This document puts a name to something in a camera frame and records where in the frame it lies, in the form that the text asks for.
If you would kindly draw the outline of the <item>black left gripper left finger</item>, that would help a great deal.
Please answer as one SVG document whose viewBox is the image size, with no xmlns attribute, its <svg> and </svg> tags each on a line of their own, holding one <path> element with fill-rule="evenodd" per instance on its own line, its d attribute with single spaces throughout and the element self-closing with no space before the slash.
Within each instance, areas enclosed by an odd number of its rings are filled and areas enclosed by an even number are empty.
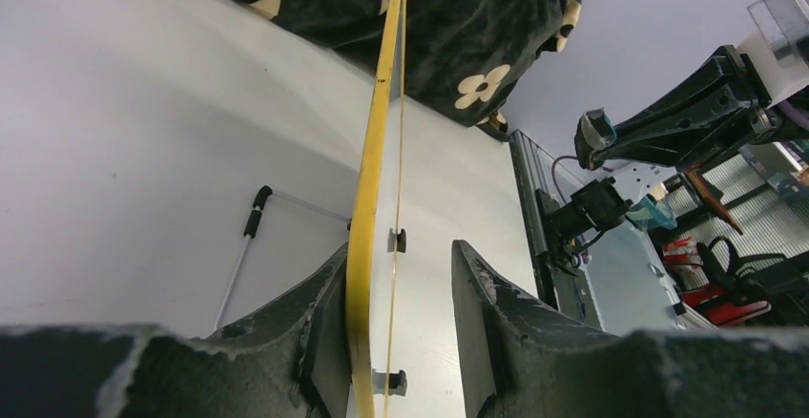
<svg viewBox="0 0 809 418">
<path fill-rule="evenodd" d="M 5 417 L 343 417 L 345 248 L 272 302 L 185 338 L 153 324 L 1 330 Z"/>
</svg>

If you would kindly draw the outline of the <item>yellow framed whiteboard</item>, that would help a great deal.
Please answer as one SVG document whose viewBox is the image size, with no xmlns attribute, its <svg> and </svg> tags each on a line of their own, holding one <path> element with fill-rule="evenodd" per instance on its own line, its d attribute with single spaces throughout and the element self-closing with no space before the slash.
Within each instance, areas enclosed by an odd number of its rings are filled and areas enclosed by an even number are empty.
<svg viewBox="0 0 809 418">
<path fill-rule="evenodd" d="M 465 240 L 536 288 L 508 145 L 405 93 L 405 0 L 388 0 L 348 243 L 345 316 L 362 417 L 466 415 L 451 281 Z M 405 253 L 388 253 L 404 228 Z M 372 370 L 407 375 L 374 394 Z"/>
</svg>

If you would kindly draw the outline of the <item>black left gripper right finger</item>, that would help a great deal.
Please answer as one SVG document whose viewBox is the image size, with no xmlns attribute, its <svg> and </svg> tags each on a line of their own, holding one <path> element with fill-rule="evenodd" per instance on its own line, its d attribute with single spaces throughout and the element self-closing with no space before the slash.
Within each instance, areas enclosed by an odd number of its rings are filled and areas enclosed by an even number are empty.
<svg viewBox="0 0 809 418">
<path fill-rule="evenodd" d="M 804 417 L 804 328 L 637 330 L 579 323 L 465 240 L 451 281 L 469 417 Z"/>
</svg>

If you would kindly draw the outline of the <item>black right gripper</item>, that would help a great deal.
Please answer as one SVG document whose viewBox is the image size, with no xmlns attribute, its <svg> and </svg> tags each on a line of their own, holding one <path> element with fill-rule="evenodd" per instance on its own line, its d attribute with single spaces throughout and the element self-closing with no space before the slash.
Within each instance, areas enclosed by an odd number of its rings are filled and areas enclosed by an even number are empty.
<svg viewBox="0 0 809 418">
<path fill-rule="evenodd" d="M 635 160 L 688 169 L 746 144 L 806 139 L 806 81 L 777 100 L 773 55 L 718 48 L 694 73 L 646 109 L 617 124 L 615 143 L 600 161 Z"/>
</svg>

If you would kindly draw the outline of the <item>blue eraser cloth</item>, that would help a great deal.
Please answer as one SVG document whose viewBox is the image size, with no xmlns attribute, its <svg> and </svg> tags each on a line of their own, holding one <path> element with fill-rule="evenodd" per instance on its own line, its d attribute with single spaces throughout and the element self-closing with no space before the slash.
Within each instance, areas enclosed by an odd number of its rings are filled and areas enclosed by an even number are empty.
<svg viewBox="0 0 809 418">
<path fill-rule="evenodd" d="M 612 146 L 616 141 L 616 131 L 603 108 L 584 112 L 579 118 L 574 135 L 574 149 L 579 166 L 585 170 L 599 168 L 594 154 Z"/>
</svg>

